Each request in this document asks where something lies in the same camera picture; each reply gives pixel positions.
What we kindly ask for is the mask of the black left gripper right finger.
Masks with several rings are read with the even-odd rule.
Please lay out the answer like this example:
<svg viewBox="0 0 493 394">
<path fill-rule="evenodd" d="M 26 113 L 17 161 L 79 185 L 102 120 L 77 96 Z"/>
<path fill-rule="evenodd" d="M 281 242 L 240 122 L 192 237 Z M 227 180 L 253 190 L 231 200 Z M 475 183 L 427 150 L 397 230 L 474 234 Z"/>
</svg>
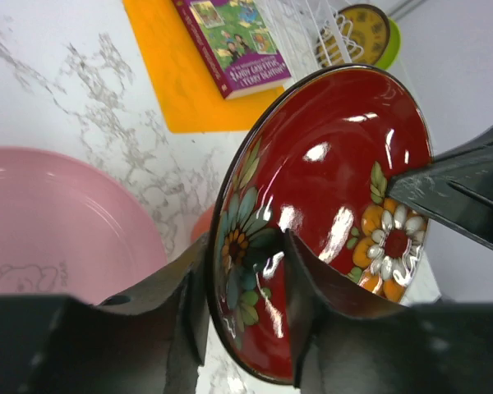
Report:
<svg viewBox="0 0 493 394">
<path fill-rule="evenodd" d="M 493 304 L 405 307 L 283 234 L 293 385 L 303 393 L 493 393 Z"/>
</svg>

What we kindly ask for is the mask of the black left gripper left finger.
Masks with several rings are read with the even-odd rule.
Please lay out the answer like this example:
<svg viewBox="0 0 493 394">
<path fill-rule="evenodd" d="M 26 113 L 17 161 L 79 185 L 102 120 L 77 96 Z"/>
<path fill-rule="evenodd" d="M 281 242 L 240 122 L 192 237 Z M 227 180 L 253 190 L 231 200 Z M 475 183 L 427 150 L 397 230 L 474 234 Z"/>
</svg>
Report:
<svg viewBox="0 0 493 394">
<path fill-rule="evenodd" d="M 209 325 L 208 240 L 98 306 L 0 295 L 0 393 L 193 393 Z"/>
</svg>

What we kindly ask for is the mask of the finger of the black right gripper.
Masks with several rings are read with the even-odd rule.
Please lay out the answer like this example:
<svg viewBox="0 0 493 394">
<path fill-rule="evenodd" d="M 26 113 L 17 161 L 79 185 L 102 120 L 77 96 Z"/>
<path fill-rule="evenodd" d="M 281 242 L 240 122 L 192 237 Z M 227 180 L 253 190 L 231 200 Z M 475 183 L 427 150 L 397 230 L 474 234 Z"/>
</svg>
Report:
<svg viewBox="0 0 493 394">
<path fill-rule="evenodd" d="M 394 176 L 386 195 L 493 250 L 493 126 L 429 165 Z"/>
</svg>

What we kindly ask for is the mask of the pink plate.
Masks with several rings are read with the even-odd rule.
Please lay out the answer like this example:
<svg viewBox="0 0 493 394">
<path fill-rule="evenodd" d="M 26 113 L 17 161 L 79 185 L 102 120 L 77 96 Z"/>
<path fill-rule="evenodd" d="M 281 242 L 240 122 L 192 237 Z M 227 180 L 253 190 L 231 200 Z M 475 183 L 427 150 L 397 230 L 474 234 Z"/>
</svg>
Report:
<svg viewBox="0 0 493 394">
<path fill-rule="evenodd" d="M 167 262 L 149 214 L 113 178 L 58 153 L 0 147 L 0 295 L 98 304 Z"/>
</svg>

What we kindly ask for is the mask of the red floral plate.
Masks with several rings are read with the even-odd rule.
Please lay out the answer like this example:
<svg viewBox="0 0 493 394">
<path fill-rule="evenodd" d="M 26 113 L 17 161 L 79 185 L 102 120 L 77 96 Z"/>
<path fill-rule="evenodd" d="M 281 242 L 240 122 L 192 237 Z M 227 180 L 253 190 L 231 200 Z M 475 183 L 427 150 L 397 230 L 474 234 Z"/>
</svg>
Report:
<svg viewBox="0 0 493 394">
<path fill-rule="evenodd" d="M 430 160 L 416 101 L 374 66 L 316 71 L 265 110 L 225 176 L 205 256 L 215 330 L 243 369 L 276 385 L 293 380 L 286 231 L 354 284 L 403 298 L 427 220 L 386 189 Z"/>
</svg>

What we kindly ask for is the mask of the lime green plate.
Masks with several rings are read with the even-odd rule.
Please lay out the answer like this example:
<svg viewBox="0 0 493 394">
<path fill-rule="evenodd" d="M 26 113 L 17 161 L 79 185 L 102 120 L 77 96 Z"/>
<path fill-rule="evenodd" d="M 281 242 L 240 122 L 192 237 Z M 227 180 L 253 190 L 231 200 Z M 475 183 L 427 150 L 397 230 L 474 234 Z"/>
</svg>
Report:
<svg viewBox="0 0 493 394">
<path fill-rule="evenodd" d="M 398 25 L 392 19 L 389 19 L 390 35 L 387 47 L 382 56 L 375 63 L 375 66 L 388 70 L 396 61 L 401 49 L 401 33 Z"/>
</svg>

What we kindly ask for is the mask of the yellow brown patterned plate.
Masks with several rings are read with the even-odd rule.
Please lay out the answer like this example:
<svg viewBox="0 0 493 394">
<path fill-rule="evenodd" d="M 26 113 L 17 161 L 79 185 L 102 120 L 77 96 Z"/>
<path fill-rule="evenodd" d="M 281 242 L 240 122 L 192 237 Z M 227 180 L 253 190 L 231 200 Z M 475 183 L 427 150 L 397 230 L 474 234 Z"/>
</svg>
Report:
<svg viewBox="0 0 493 394">
<path fill-rule="evenodd" d="M 352 62 L 377 66 L 391 37 L 386 14 L 372 5 L 352 5 L 334 13 L 334 21 Z M 345 63 L 328 21 L 316 40 L 315 57 L 321 68 Z"/>
</svg>

